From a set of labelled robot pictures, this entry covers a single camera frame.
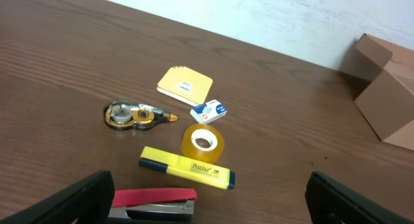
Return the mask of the yellow spiral notepad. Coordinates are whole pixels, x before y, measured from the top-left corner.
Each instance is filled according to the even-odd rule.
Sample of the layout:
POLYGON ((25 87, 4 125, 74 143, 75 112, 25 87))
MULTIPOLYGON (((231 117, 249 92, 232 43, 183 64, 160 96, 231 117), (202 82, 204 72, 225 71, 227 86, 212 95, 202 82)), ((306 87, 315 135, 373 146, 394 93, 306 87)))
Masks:
POLYGON ((157 84, 157 91, 191 106, 203 104, 213 80, 185 66, 174 66, 157 84))

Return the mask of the yellow clear tape roll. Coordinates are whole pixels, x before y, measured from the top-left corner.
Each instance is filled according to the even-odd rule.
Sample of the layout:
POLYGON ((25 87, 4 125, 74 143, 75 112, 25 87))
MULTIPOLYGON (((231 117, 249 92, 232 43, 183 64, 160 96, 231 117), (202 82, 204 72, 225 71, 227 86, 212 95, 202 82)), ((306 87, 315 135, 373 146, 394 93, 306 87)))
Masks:
POLYGON ((213 164, 224 150, 224 138, 209 125, 194 124, 184 132, 181 148, 185 157, 213 164))

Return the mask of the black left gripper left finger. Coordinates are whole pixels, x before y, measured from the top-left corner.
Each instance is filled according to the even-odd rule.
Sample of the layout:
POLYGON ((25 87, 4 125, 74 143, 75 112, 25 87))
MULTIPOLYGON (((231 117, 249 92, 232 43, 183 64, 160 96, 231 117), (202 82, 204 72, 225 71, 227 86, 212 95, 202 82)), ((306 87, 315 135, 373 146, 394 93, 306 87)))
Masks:
POLYGON ((106 223, 114 198, 113 178, 101 170, 1 220, 1 224, 106 223))

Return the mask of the brown cardboard box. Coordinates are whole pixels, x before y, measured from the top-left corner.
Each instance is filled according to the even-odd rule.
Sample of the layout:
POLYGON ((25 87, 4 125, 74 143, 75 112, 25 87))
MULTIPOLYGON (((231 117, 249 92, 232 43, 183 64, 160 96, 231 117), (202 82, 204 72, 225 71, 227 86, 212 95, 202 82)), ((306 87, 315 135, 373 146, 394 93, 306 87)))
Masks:
POLYGON ((355 104, 377 137, 413 149, 413 50, 362 34, 346 52, 340 71, 367 80, 355 104))

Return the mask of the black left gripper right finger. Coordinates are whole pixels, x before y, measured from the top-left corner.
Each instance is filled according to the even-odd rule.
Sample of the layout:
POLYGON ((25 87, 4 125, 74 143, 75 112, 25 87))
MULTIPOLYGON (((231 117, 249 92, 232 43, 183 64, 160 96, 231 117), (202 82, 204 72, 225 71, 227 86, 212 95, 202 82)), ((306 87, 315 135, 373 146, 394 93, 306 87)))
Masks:
POLYGON ((305 200, 313 224, 413 224, 317 171, 308 180, 305 200))

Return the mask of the red stapler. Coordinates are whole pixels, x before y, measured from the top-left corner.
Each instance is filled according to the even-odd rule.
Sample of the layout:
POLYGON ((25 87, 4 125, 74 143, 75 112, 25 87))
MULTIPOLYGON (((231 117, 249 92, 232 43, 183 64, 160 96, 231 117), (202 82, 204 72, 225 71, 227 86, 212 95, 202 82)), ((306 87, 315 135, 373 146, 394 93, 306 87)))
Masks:
POLYGON ((197 193, 192 188, 117 190, 107 222, 110 224, 191 224, 197 193))

